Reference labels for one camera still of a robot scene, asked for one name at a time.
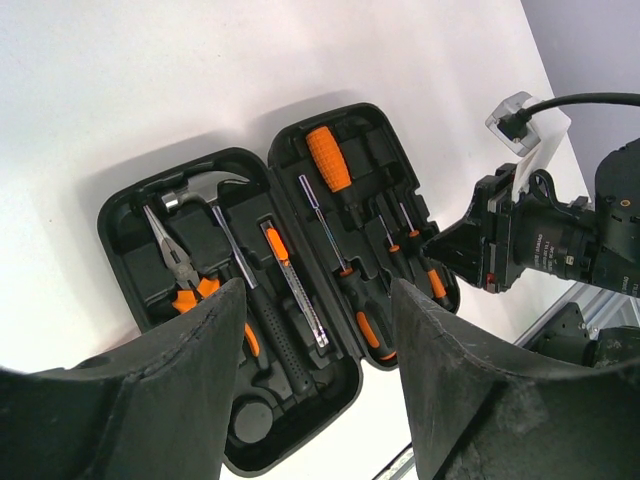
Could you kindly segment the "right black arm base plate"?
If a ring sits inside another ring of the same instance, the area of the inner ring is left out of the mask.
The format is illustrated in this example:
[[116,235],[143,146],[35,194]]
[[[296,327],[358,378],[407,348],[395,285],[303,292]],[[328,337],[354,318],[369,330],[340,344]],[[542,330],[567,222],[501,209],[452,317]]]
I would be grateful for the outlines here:
[[590,368],[604,368],[639,359],[639,326],[602,329],[595,339],[578,334],[574,324],[561,318],[562,327],[551,326],[534,337],[526,350],[548,358]]

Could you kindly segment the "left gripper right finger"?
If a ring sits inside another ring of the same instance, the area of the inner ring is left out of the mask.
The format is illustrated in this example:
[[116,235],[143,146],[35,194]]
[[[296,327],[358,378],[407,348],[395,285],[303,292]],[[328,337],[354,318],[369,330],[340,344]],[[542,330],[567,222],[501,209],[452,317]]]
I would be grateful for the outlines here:
[[511,344],[410,283],[392,285],[421,479],[635,479],[639,331],[604,329],[567,362]]

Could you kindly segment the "small precision screwdriver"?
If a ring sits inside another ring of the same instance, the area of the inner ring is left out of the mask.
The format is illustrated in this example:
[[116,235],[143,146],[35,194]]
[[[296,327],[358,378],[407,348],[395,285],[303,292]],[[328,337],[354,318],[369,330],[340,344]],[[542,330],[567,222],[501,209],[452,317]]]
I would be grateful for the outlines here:
[[399,207],[408,225],[409,243],[412,249],[416,252],[416,256],[421,266],[425,270],[427,277],[429,278],[433,292],[433,298],[442,308],[449,310],[452,306],[452,303],[447,295],[446,288],[442,282],[438,270],[436,269],[436,266],[433,264],[433,262],[423,253],[421,231],[414,227],[414,224],[406,210],[406,207],[402,202],[399,203]]
[[402,277],[403,279],[405,279],[410,283],[414,283],[415,277],[407,261],[407,258],[404,255],[400,245],[396,243],[394,238],[392,237],[391,231],[389,230],[389,227],[387,226],[384,216],[381,213],[378,214],[378,219],[384,229],[384,233],[387,238],[388,255],[392,264],[397,269],[400,277]]

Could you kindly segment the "orange handle needle-nose pliers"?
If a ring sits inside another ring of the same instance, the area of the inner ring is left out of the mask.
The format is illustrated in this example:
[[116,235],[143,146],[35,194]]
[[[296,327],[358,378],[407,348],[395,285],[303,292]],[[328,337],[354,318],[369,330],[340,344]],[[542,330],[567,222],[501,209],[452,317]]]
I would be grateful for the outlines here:
[[142,211],[151,228],[162,260],[178,286],[172,306],[180,314],[184,314],[216,293],[221,287],[221,282],[217,278],[210,279],[199,274],[189,254],[167,232],[148,204],[142,206]]

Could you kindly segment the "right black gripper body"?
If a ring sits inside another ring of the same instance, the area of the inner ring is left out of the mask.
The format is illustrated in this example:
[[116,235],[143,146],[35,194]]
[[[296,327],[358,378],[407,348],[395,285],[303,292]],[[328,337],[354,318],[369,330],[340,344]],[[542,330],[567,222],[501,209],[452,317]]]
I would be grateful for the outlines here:
[[526,269],[541,271],[629,297],[639,296],[639,146],[627,144],[602,160],[595,203],[557,200],[544,170],[507,215],[507,236],[490,250],[480,285],[509,289]]

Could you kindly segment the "black handle nut driver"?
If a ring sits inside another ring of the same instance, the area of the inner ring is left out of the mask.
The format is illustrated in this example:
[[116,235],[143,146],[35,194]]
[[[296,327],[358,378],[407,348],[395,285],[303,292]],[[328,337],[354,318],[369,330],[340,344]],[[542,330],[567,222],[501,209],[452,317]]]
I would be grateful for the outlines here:
[[382,306],[370,294],[360,272],[354,269],[342,254],[307,177],[301,174],[298,176],[298,181],[338,260],[340,266],[338,283],[354,312],[356,324],[367,343],[369,352],[380,362],[394,359],[396,348],[385,322]]

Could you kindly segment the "orange handle screwdriver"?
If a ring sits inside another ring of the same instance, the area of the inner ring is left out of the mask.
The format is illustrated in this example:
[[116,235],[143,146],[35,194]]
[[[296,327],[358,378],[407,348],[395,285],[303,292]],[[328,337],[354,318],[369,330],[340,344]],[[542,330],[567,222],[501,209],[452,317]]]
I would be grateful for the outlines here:
[[358,230],[364,221],[352,178],[340,147],[327,126],[318,127],[305,137],[312,159],[329,190],[337,195]]

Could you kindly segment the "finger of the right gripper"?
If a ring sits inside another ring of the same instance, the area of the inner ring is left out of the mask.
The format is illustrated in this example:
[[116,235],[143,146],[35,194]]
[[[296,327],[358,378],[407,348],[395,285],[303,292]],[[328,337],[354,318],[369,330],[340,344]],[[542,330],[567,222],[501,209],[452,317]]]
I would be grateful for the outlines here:
[[464,215],[426,242],[424,255],[477,288],[486,287],[488,194],[474,192]]

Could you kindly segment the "black plastic tool case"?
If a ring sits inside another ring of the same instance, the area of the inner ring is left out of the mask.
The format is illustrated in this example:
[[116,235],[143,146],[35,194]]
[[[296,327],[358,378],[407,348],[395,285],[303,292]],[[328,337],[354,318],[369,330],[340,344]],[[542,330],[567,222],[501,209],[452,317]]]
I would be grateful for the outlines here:
[[[362,230],[312,159],[305,137],[321,126],[330,129],[346,160]],[[301,174],[345,259],[382,306],[392,335],[391,283],[403,278],[389,258],[378,214],[407,258],[412,284],[433,301],[399,203],[421,231],[422,248],[439,228],[417,192],[417,176],[391,122],[373,104],[343,106],[287,126],[275,135],[265,158],[227,148],[181,163],[113,194],[97,217],[102,246],[142,331],[182,315],[172,306],[178,286],[162,260],[144,204],[201,276],[217,278],[221,286],[236,278],[244,283],[247,320],[224,461],[245,478],[268,472],[343,414],[361,391],[364,363],[382,371],[397,366],[397,354],[380,362],[369,352],[338,283],[338,260],[298,181]],[[289,250],[329,339],[327,347],[316,344],[272,254],[260,228],[267,220]],[[450,269],[431,261],[452,303],[448,311],[456,312],[458,282]]]

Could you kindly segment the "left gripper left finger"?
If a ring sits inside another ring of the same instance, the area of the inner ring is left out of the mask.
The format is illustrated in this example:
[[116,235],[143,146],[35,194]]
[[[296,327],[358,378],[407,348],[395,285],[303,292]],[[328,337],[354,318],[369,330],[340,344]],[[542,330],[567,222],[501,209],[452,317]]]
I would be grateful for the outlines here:
[[227,282],[71,369],[1,374],[5,479],[216,479],[246,320]]

